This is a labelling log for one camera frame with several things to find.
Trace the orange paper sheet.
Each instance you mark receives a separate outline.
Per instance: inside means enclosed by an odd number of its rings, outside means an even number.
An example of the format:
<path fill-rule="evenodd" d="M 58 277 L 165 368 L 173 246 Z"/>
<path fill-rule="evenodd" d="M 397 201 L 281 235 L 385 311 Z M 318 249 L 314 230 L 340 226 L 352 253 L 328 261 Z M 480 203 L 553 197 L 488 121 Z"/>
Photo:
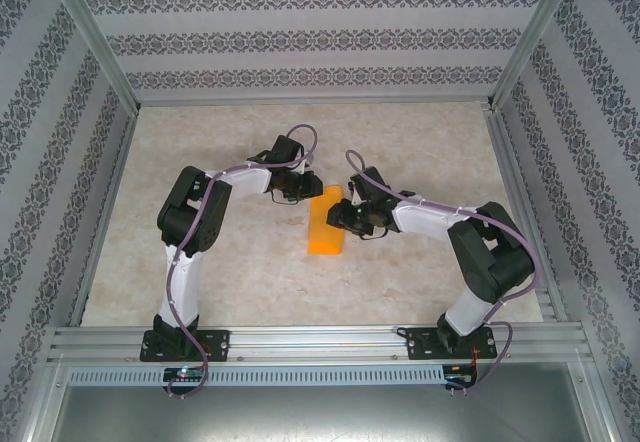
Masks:
<path fill-rule="evenodd" d="M 344 243 L 344 230 L 328 224 L 329 210 L 343 199 L 340 185 L 324 188 L 321 196 L 310 203 L 307 253 L 310 255 L 339 255 Z"/>

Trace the grey metal sheet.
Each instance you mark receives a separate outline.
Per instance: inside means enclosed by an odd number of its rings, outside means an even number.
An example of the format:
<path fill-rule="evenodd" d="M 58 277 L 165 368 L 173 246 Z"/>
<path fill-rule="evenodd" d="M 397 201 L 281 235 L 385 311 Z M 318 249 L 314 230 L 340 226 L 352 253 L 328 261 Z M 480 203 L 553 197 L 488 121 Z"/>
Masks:
<path fill-rule="evenodd" d="M 350 382 L 299 385 L 294 367 L 222 368 L 184 401 L 141 367 L 60 367 L 27 442 L 624 442 L 581 362 L 506 364 L 469 394 L 422 366 L 349 367 Z"/>

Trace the small circuit board blue light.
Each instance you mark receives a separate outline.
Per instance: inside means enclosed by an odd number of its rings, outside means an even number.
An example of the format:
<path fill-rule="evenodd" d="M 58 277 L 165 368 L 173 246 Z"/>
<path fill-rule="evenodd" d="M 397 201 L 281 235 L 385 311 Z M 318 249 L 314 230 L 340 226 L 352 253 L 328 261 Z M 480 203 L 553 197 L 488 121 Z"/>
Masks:
<path fill-rule="evenodd" d="M 448 388 L 463 390 L 476 384 L 478 370 L 476 365 L 445 365 L 443 374 Z"/>

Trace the small circuit board green light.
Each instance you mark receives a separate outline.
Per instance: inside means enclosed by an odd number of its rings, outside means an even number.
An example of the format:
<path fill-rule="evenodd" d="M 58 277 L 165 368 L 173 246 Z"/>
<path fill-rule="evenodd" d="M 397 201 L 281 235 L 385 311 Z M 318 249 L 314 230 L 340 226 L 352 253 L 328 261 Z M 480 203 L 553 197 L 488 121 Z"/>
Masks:
<path fill-rule="evenodd" d="M 200 383 L 204 376 L 204 370 L 200 367 L 165 368 L 163 381 L 165 383 Z"/>

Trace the aluminium mounting rail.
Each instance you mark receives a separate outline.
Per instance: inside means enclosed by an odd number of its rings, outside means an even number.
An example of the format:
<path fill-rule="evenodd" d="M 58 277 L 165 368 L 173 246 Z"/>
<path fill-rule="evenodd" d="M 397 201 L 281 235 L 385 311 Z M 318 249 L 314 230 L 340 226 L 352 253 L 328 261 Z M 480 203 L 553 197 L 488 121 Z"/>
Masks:
<path fill-rule="evenodd" d="M 48 363 L 137 364 L 143 327 L 59 328 Z M 406 342 L 393 326 L 263 326 L 230 330 L 229 365 L 357 365 L 408 360 Z M 505 363 L 593 361 L 579 323 L 517 323 Z"/>

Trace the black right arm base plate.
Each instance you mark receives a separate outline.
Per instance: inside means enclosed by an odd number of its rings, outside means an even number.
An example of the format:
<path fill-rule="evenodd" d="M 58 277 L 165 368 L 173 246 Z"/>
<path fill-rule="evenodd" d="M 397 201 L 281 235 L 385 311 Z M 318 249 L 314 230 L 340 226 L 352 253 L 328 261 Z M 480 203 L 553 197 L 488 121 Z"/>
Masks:
<path fill-rule="evenodd" d="M 493 331 L 486 326 L 458 340 L 454 348 L 442 343 L 436 327 L 398 329 L 397 334 L 401 333 L 410 360 L 494 360 L 498 355 Z"/>

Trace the aluminium side rail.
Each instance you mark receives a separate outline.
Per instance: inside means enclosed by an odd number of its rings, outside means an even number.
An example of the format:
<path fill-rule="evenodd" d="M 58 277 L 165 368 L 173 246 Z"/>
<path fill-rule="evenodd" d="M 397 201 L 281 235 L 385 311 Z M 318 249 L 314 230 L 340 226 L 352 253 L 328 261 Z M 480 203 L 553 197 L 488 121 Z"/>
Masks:
<path fill-rule="evenodd" d="M 131 147 L 138 116 L 139 110 L 136 109 L 128 118 L 126 127 L 120 138 L 117 151 L 112 158 L 113 164 L 105 186 L 105 193 L 103 194 L 100 202 L 96 225 L 89 241 L 88 252 L 86 253 L 86 257 L 81 266 L 80 278 L 74 291 L 70 311 L 65 322 L 67 327 L 78 327 L 81 325 L 85 306 L 99 264 L 110 218 L 117 199 L 119 185 Z"/>
<path fill-rule="evenodd" d="M 558 291 L 554 272 L 544 247 L 542 234 L 530 203 L 525 180 L 521 175 L 508 131 L 499 114 L 485 108 L 483 116 L 509 199 L 513 219 L 537 251 L 541 260 L 541 276 L 535 292 L 545 322 L 568 322 L 569 317 Z"/>

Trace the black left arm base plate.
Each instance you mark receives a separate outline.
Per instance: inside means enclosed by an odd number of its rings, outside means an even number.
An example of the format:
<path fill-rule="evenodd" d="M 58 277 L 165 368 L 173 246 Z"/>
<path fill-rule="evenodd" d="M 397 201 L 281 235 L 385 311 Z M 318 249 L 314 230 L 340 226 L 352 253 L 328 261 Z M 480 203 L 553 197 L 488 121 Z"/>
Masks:
<path fill-rule="evenodd" d="M 192 336 L 204 350 L 209 362 L 226 362 L 230 332 L 226 330 L 196 330 Z M 154 330 L 144 333 L 139 358 L 142 362 L 203 362 L 204 358 L 193 341 L 179 328 L 167 334 Z"/>

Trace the aluminium frame post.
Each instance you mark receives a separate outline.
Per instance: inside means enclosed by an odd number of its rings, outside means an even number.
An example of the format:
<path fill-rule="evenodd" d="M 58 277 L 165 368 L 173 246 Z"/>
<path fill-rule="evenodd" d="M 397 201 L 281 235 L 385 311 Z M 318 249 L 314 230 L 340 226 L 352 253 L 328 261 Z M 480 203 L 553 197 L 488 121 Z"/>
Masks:
<path fill-rule="evenodd" d="M 504 105 L 560 2 L 561 0 L 540 0 L 497 82 L 493 94 L 489 97 L 489 107 L 492 112 L 496 112 Z"/>
<path fill-rule="evenodd" d="M 61 0 L 93 52 L 127 112 L 137 116 L 140 102 L 86 0 Z"/>

